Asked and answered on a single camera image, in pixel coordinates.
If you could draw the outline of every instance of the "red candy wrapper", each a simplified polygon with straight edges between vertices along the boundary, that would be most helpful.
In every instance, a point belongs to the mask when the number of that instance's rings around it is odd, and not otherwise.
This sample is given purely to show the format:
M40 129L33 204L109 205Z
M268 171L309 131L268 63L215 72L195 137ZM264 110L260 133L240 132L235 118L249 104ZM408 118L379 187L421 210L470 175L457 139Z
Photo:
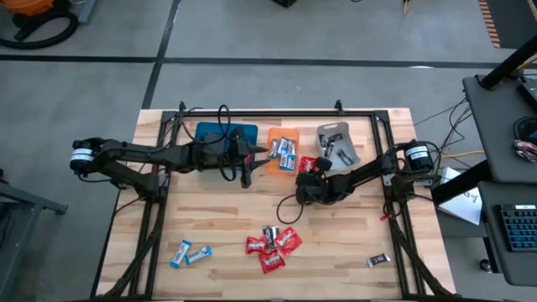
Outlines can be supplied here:
M276 246L285 256L289 256L297 247L302 244L302 239L295 232L295 230L290 226L281 232L276 237Z
M317 159L302 156L299 162L299 173L310 172L310 170L315 168L316 161Z
M259 262L261 263L263 273L270 273L285 266L284 259L278 255L278 251L276 250L271 253L260 253Z
M267 238L266 236L261 236L257 239L255 237L250 237L246 239L246 254L249 255L253 252L265 253L267 249Z

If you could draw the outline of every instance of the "vacuum cleaner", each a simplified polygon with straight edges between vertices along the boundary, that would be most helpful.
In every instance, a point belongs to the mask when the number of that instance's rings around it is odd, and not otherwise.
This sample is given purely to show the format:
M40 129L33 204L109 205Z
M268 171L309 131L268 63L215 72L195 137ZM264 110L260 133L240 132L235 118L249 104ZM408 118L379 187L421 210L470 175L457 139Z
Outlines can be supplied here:
M43 49L68 39L78 28L78 18L70 12L72 3L68 0L0 0L13 13L13 23L19 31L15 41L0 38L0 45L11 49ZM69 19L69 25L54 37L40 41L24 42L43 24L57 19Z

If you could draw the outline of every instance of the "blue candy wrapper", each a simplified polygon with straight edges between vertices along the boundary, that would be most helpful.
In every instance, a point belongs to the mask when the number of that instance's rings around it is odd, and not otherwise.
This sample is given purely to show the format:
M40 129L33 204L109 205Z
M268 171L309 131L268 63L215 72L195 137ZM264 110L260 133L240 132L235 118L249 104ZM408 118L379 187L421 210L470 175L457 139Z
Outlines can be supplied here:
M183 260L183 257L186 255L186 252L188 251L188 248L191 245L192 243L187 242L186 240L183 240L181 242L179 250L177 250L177 253L175 254L174 258L169 262L169 265L172 268L179 268L179 266L181 265L181 261Z
M193 252L190 255L186 255L185 262L186 262L186 265L191 265L192 263L198 260L202 260L203 258L211 256L211 255L212 255L211 247L206 246L200 250Z

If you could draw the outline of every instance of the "black line on floor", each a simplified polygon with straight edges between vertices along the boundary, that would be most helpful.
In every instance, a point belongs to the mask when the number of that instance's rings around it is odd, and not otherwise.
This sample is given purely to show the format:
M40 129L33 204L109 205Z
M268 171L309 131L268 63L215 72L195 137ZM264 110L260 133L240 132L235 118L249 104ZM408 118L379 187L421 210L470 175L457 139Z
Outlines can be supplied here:
M318 60L318 59L242 59L242 58L164 58L165 64L185 65L290 65L290 66L348 66L348 67L432 67L457 69L493 69L493 62L439 62L392 60ZM527 67L537 68L536 64Z
M145 96L143 97L142 109L149 109L151 107L151 102L153 101L154 90L157 87L157 81L159 81L160 70L162 69L162 64L164 63L164 56L166 55L166 50L168 49L169 38L171 37L171 32L174 29L175 16L179 10L179 4L181 0L174 0L171 4L171 9L169 10L168 21L166 22L166 27L164 28L164 34L160 40L159 52L157 53L157 60L153 65L153 71L151 71L151 76L149 77L148 87L145 90Z
M79 55L0 55L0 61L76 62L76 63L154 63L155 57L79 56Z

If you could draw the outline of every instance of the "candy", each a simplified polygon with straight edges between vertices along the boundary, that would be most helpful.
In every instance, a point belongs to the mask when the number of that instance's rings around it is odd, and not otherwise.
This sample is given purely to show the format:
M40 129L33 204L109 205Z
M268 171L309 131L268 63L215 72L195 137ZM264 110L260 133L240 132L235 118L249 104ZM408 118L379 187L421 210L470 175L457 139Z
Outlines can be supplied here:
M296 142L292 139L289 140L288 142L288 154L289 155L296 155Z
M285 256L289 256L300 244L302 239L291 226L276 237L276 246Z
M295 171L295 161L295 156L289 155L287 157L287 165L285 166L285 169L289 171Z
M169 265L172 268L179 268L181 261L183 260L183 257L186 255L186 251L188 251L188 248L192 245L192 243L187 242L186 240L183 240L181 242L181 245L179 246L179 250L177 250L177 253L175 253L174 258L169 262Z
M377 265L379 263L389 262L390 258L388 257L388 255L383 253L383 254L380 254L380 255L377 255L377 256L370 257L370 258L367 259L367 261L368 261L368 266L370 268L372 268L372 267L374 267L375 265Z
M343 161L343 163L347 166L350 166L351 164L354 164L354 161L348 156L345 154L345 152L343 151L343 149L339 149L337 150L337 156L341 159L341 161Z
M278 157L278 149L279 149L279 140L278 139L273 139L272 140L272 148L270 149L270 154L268 154L268 156L271 159L275 159L276 157Z
M267 238L262 236L257 239L255 237L248 237L246 239L246 254L249 255L253 252L265 253L267 249Z
M279 235L279 228L277 226L263 226L263 234L267 238L267 247L276 248L274 240Z
M191 265L192 263L198 260L201 260L205 257L211 256L211 255L212 255L211 247L209 246L202 247L201 249L193 252L192 254L186 255L185 262L186 262L186 265Z
M259 262L261 263L263 273L270 273L285 266L284 259L278 255L278 251L276 250L271 253L260 253Z
M325 151L326 158L330 157L333 149L334 149L334 142L328 142L328 144L326 145L326 151Z
M287 153L287 145L289 144L289 140L285 137L282 138L282 140L279 142L278 146L278 155L282 155L282 153L285 151Z
M287 151L283 151L281 154L281 158L279 159L279 168L280 169L287 169L287 158L289 155L287 154Z
M310 172L314 169L316 160L317 159L302 156L299 162L299 173Z

